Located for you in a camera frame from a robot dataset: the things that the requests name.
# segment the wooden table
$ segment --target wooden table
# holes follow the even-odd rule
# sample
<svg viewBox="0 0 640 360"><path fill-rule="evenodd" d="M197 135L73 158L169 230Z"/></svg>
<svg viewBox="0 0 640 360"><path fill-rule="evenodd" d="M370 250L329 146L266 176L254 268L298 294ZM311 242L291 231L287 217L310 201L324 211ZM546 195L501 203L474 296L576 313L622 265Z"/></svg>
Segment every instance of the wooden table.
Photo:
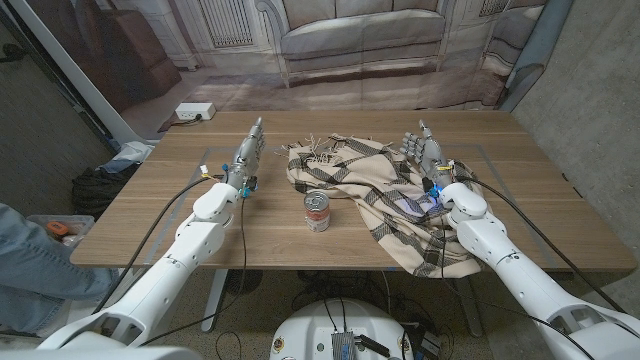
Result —
<svg viewBox="0 0 640 360"><path fill-rule="evenodd" d="M199 177L198 166L221 173L258 116L264 119L267 146L257 176L259 190L245 204L248 268L396 269L378 246L353 201L331 201L331 226L307 229L303 195L287 181L287 159L280 145L304 143L313 133L373 137L401 142L406 131L419 133L424 119L445 155L468 164L479 179L515 199L522 210L575 264L587 271L631 271L636 260L593 209L563 179L509 113L424 111L313 111L217 113L191 127L172 127L72 255L81 266L122 267L166 202ZM176 227L191 213L205 182L177 201L144 247L136 266L156 261L173 241ZM547 270L568 270L543 241L504 202L485 192L513 242ZM236 220L222 248L201 266L241 268L242 241Z"/></svg>

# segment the power strip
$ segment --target power strip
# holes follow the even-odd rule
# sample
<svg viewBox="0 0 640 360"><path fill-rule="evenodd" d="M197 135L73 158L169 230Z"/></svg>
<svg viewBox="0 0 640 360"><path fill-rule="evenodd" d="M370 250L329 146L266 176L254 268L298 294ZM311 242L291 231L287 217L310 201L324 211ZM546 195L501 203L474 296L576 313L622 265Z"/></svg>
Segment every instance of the power strip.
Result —
<svg viewBox="0 0 640 360"><path fill-rule="evenodd" d="M180 120L193 120L198 114L202 120L211 120L216 108L212 103L182 103L176 108L176 115Z"/></svg>

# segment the table leg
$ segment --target table leg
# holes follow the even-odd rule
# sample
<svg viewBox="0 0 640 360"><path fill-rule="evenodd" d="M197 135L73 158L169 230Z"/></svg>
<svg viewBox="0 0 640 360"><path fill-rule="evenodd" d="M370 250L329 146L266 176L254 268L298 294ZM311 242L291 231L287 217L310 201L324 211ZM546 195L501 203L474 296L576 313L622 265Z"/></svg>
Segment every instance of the table leg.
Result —
<svg viewBox="0 0 640 360"><path fill-rule="evenodd" d="M473 288L471 287L471 282L469 281L469 277L463 277L461 279L455 279L454 285L456 289L463 295L475 297L473 294ZM483 334L482 331L482 323L480 323L480 313L478 312L478 306L475 301L460 296L460 302L462 304L462 310L464 312L465 317L467 318L467 327L469 329L469 333L474 337L481 337Z"/></svg>
<svg viewBox="0 0 640 360"><path fill-rule="evenodd" d="M211 290L209 291L207 307L204 310L204 317L214 314L216 311L220 310L220 306L222 305L222 292L224 291L224 283L227 280L228 272L229 270L227 269L217 269L213 274L213 281L211 282ZM200 326L202 331L213 331L217 318L217 316L214 316L211 319L203 321Z"/></svg>

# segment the black bag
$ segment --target black bag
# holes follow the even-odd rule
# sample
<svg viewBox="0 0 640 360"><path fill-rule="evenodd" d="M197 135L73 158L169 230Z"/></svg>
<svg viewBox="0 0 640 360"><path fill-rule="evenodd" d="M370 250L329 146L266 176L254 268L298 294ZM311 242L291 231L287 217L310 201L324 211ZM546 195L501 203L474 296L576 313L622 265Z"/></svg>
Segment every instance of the black bag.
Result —
<svg viewBox="0 0 640 360"><path fill-rule="evenodd" d="M76 214L91 215L98 220L138 167L140 164L132 164L121 172L113 174L102 168L87 169L82 175L73 179L71 196Z"/></svg>

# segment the plastic container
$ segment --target plastic container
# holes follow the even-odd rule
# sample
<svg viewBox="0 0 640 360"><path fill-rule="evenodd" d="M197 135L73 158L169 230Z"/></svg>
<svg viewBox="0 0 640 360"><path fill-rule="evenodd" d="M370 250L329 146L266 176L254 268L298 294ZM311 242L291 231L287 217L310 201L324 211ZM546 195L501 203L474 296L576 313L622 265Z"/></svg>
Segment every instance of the plastic container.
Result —
<svg viewBox="0 0 640 360"><path fill-rule="evenodd" d="M47 224L51 221L57 221L69 228L69 235L63 238L62 243L75 248L80 241L89 232L89 230L95 224L93 216L89 215L31 215L27 217L27 220L47 228Z"/></svg>

